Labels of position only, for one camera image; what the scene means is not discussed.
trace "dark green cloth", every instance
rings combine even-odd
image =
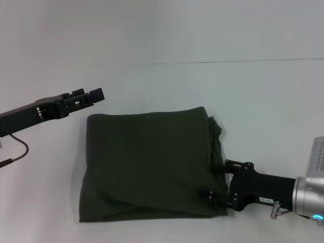
[[[220,134],[203,107],[89,116],[80,222],[227,215],[198,192],[226,192]]]

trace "blue led light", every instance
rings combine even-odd
[[[322,220],[322,219],[324,219],[324,217],[321,216],[321,215],[313,215],[313,218],[314,218],[314,219],[318,219],[318,220]]]

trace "cable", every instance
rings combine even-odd
[[[15,161],[17,161],[17,160],[20,160],[21,158],[25,157],[25,156],[28,154],[28,152],[29,152],[29,147],[28,147],[27,143],[25,143],[24,141],[20,140],[19,138],[15,137],[15,136],[12,135],[12,134],[10,134],[10,137],[12,137],[13,139],[15,139],[15,140],[17,140],[18,142],[20,142],[20,143],[22,143],[23,145],[25,145],[25,147],[26,147],[26,152],[25,152],[23,155],[21,155],[21,156],[19,156],[19,157],[17,157],[17,158],[14,158],[14,159],[10,158],[10,159],[7,159],[7,160],[5,160],[5,161],[0,162],[0,168],[2,168],[2,167],[4,167],[4,166],[7,166],[7,165],[9,165],[9,164],[11,164],[11,163],[13,163],[13,162],[15,162]]]
[[[21,158],[25,157],[25,156],[28,154],[28,152],[29,152],[29,147],[28,147],[27,143],[25,143],[24,141],[22,141],[22,140],[20,140],[19,138],[15,137],[14,135],[10,134],[10,137],[12,137],[13,139],[15,139],[15,140],[17,140],[18,142],[22,143],[22,144],[25,145],[25,147],[26,147],[26,152],[25,152],[22,156],[19,156],[18,158],[14,158],[14,159],[12,160],[12,162],[15,162],[15,161],[20,160]]]

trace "white wall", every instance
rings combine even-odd
[[[322,241],[314,222],[273,221],[262,205],[205,220],[77,221],[85,122],[97,112],[204,106],[224,130],[226,158],[303,176],[313,138],[324,135],[323,8],[315,0],[0,0],[0,113],[79,88],[102,87],[106,97],[16,134],[31,150],[0,170],[1,242]],[[10,137],[2,144],[0,160],[24,151]]]

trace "folded towel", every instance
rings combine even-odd
[[[203,107],[89,116],[80,222],[227,215],[199,194],[226,193],[220,134]]]

